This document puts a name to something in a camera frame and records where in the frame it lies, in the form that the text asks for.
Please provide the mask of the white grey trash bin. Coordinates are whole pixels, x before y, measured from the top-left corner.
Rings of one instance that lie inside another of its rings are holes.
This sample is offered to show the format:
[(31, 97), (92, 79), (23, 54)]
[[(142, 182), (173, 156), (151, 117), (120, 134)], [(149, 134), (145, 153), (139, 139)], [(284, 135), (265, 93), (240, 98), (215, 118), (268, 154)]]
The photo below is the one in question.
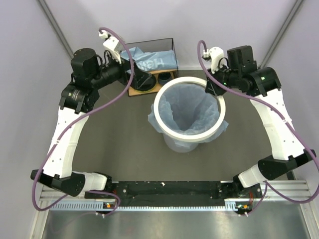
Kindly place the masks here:
[(197, 148), (198, 143), (188, 143), (183, 141), (178, 141), (170, 138), (167, 135), (163, 135), (166, 145), (173, 151), (178, 153), (188, 153)]

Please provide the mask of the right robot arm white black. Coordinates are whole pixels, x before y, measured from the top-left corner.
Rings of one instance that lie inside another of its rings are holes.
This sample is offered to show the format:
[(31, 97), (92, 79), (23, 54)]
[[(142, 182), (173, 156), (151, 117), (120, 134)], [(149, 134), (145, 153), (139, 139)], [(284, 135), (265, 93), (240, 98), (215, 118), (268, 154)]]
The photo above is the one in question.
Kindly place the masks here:
[(267, 133), (272, 153), (246, 171), (234, 176), (233, 192), (246, 196), (251, 187), (276, 179), (315, 158), (292, 130), (281, 83), (271, 67), (258, 68), (249, 45), (223, 51), (219, 47), (203, 50), (203, 59), (210, 61), (206, 92), (222, 96), (232, 92), (249, 99)]

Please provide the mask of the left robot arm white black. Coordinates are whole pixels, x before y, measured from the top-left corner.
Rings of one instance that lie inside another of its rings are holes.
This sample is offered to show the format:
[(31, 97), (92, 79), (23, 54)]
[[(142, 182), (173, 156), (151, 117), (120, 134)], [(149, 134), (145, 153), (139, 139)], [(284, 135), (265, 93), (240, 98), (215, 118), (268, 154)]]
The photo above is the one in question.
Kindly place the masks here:
[(74, 172), (73, 158), (82, 129), (90, 115), (100, 111), (94, 105), (99, 90), (116, 81), (126, 88), (140, 86), (152, 75), (141, 70), (133, 52), (106, 48), (100, 57), (91, 48), (82, 48), (71, 59), (71, 81), (63, 89), (59, 102), (58, 121), (45, 162), (32, 170), (34, 184), (41, 183), (51, 189), (76, 197), (91, 190), (101, 197), (113, 191), (110, 178), (101, 173)]

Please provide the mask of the light blue trash bag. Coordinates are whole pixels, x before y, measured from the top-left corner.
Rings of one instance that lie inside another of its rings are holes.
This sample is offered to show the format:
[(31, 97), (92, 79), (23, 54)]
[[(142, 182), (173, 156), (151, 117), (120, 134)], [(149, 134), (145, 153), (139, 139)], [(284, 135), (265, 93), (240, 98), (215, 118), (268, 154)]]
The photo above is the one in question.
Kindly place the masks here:
[[(167, 127), (185, 135), (203, 133), (216, 124), (220, 115), (216, 98), (203, 87), (187, 83), (174, 85), (164, 92), (159, 101), (159, 114)], [(154, 104), (148, 122), (158, 133), (165, 134), (155, 118)], [(224, 120), (214, 135), (198, 144), (217, 139), (228, 125)]]
[(144, 52), (139, 47), (129, 49), (133, 60), (144, 71), (171, 70), (178, 68), (178, 60), (173, 50)]

